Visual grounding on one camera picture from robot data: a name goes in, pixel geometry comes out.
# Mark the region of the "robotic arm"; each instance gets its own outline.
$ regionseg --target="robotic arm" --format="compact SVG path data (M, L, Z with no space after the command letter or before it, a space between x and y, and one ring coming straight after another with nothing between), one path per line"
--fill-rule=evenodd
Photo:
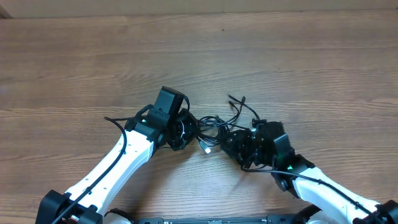
M241 108L245 106L252 110L244 104L244 98L242 101L231 96L230 98L239 102ZM187 102L188 108L180 110L183 100ZM236 120L239 114L238 110L238 115L233 117L232 121ZM230 132L228 128L221 130L221 148L238 161L243 171L271 173L283 191L288 190L297 198L312 203L312 206L293 215L226 220L151 218L138 220L136 224L316 224L324 223L314 218L320 210L337 223L398 223L396 202L390 200L381 205L362 198L332 181L314 164L300 154L295 154L282 123L268 123L266 120L260 120L255 112L254 114L257 119L252 121L253 129L234 132ZM217 116L212 118L221 124L225 123ZM40 203L36 224L59 224L71 219L77 224L132 224L133 221L120 211L111 210L107 213L108 207L130 176L147 162L159 147L168 143L173 150L180 150L197 137L205 152L210 152L205 143L206 135L202 134L200 129L204 120L197 121L192 116L189 112L189 100L184 94L167 87L162 87L155 105L147 105L135 117L112 120L115 121L126 121L126 124L124 128L119 127L123 134L113 149L86 177L64 194L51 190ZM249 169L252 163L271 166L272 169Z

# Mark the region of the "beige wall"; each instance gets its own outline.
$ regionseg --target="beige wall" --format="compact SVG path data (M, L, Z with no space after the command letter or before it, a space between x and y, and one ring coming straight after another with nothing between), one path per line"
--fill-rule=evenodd
M34 18L395 9L398 0L0 0L0 5L5 17Z

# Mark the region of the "wood grain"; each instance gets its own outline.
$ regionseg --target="wood grain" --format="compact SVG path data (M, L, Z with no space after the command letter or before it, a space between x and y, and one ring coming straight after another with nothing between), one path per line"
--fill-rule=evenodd
M196 117L228 118L226 94L245 95L332 179L398 200L397 62L397 11L1 20L0 223L34 223L49 190L75 184L117 141L102 117L135 114L162 85L188 95ZM157 152L112 204L164 218L304 206L196 142Z

